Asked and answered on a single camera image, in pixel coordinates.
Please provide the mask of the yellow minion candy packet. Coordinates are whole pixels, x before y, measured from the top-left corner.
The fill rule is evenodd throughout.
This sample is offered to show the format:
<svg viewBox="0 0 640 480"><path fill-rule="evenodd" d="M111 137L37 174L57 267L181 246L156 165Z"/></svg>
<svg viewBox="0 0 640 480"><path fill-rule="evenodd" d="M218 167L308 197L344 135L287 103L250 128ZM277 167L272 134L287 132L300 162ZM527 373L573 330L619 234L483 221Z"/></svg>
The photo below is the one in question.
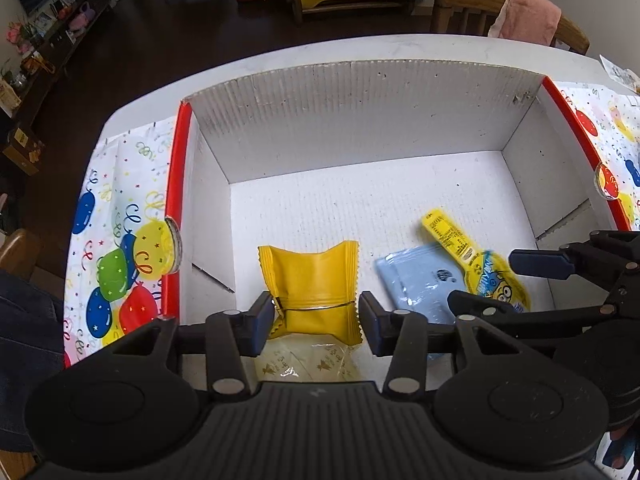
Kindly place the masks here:
<svg viewBox="0 0 640 480"><path fill-rule="evenodd" d="M468 292L506 302L518 312L530 310L528 292L512 272L509 263L500 255L478 248L440 209L424 214L421 223L460 266Z"/></svg>

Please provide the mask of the light blue snack packet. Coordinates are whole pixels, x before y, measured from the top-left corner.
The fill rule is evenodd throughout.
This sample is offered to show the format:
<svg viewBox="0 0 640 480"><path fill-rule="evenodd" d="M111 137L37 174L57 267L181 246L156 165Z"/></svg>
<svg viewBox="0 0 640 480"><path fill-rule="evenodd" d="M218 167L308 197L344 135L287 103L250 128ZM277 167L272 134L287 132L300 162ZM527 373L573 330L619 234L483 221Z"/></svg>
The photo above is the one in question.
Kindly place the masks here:
<svg viewBox="0 0 640 480"><path fill-rule="evenodd" d="M375 269L395 309L420 313L433 324L454 324L448 296L468 288L462 269L439 244L392 252L376 259Z"/></svg>

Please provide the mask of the cream yellow snack packet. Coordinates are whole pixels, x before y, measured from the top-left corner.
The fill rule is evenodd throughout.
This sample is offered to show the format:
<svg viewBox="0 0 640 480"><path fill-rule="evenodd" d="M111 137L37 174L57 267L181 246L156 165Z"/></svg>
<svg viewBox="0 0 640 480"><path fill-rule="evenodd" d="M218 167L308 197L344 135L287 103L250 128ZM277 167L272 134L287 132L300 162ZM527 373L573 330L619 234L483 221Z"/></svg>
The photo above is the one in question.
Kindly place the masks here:
<svg viewBox="0 0 640 480"><path fill-rule="evenodd" d="M261 382L356 382L362 378L352 348L329 335L269 339L254 359Z"/></svg>

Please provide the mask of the yellow square snack packet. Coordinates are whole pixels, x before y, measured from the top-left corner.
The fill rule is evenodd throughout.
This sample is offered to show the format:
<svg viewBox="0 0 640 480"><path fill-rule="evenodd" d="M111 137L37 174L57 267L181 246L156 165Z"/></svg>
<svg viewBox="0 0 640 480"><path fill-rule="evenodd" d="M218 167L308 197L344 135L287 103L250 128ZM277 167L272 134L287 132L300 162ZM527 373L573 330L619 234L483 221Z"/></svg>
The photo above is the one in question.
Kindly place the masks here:
<svg viewBox="0 0 640 480"><path fill-rule="evenodd" d="M258 259L268 292L276 300L272 339L326 335L348 346L360 344L356 240L344 240L312 254L260 246Z"/></svg>

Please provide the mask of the red cardboard shoe box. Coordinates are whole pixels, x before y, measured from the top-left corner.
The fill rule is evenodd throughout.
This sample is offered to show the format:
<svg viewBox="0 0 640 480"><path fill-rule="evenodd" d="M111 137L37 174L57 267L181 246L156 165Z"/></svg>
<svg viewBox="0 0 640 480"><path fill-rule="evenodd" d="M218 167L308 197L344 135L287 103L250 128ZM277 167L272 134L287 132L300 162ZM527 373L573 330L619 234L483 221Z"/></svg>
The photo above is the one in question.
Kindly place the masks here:
<svg viewBox="0 0 640 480"><path fill-rule="evenodd" d="M247 309L277 249L356 242L356 283L444 212L480 248L549 248L639 224L639 100L612 84L432 60L307 64L186 92L166 218L164 313Z"/></svg>

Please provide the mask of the balloon birthday tablecloth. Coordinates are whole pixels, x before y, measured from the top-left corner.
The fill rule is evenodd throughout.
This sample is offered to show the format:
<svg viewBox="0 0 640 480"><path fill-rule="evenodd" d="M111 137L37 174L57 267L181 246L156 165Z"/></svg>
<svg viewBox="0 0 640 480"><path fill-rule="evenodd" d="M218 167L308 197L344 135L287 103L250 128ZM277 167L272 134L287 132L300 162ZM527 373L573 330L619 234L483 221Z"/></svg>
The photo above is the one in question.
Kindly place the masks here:
<svg viewBox="0 0 640 480"><path fill-rule="evenodd" d="M163 279L177 270L177 245L166 209L179 107L107 136L92 154L67 260L68 362L168 316Z"/></svg>

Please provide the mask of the dark blue jeans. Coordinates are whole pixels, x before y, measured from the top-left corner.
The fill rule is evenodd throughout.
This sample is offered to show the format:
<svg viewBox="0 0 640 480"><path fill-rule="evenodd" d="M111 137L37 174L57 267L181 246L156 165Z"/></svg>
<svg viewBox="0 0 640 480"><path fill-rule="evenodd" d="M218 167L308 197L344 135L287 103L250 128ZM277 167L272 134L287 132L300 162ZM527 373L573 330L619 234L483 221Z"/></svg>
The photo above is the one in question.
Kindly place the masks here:
<svg viewBox="0 0 640 480"><path fill-rule="evenodd" d="M1 273L1 448L30 452L24 424L28 396L63 368L63 304L48 292Z"/></svg>

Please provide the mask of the wooden chair with jeans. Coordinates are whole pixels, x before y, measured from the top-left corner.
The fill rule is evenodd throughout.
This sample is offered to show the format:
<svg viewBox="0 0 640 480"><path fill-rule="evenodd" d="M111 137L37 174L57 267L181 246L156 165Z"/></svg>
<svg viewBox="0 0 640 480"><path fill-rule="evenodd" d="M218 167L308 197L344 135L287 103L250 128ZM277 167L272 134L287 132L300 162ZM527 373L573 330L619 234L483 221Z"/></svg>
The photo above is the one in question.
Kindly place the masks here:
<svg viewBox="0 0 640 480"><path fill-rule="evenodd" d="M41 250L40 238L26 229L17 229L1 245L0 269L24 281L34 273Z"/></svg>

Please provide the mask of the pink cloth on chair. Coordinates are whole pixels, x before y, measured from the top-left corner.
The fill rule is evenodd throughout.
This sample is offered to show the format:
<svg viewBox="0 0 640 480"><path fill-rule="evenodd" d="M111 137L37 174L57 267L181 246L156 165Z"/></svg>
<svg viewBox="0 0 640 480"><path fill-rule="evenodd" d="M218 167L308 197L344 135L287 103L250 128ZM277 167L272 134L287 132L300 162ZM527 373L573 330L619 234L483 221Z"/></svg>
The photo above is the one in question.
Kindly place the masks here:
<svg viewBox="0 0 640 480"><path fill-rule="evenodd" d="M549 47L562 18L549 0L504 0L488 37Z"/></svg>

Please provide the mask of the wooden chair with pink cloth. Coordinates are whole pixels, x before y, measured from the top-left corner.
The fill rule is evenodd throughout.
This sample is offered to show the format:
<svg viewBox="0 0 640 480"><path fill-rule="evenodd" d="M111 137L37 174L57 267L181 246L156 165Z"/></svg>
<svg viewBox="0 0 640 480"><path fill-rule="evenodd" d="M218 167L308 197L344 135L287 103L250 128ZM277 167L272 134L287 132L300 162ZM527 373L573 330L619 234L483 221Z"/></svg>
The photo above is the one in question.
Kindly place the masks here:
<svg viewBox="0 0 640 480"><path fill-rule="evenodd" d="M446 34L457 11L460 35L560 44L581 55L590 47L586 34L550 0L434 0L430 32Z"/></svg>

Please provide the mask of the brown paper bag on floor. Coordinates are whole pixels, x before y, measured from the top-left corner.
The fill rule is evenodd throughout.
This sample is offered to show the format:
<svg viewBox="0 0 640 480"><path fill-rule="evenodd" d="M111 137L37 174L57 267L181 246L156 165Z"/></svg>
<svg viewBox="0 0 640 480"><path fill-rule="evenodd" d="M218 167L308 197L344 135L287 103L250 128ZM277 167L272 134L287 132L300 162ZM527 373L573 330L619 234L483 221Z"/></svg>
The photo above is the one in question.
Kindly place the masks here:
<svg viewBox="0 0 640 480"><path fill-rule="evenodd" d="M13 129L2 153L28 176L38 174L42 162L44 144L32 133L20 127Z"/></svg>

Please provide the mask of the dark wooden tv cabinet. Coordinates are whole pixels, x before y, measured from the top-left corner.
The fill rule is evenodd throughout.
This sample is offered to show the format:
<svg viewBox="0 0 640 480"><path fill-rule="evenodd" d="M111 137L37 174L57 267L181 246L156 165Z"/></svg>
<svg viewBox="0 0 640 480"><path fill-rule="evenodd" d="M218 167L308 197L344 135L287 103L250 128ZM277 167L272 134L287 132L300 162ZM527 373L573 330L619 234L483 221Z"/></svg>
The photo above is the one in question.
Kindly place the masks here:
<svg viewBox="0 0 640 480"><path fill-rule="evenodd" d="M1 22L1 115L33 122L112 0L46 0L29 18Z"/></svg>

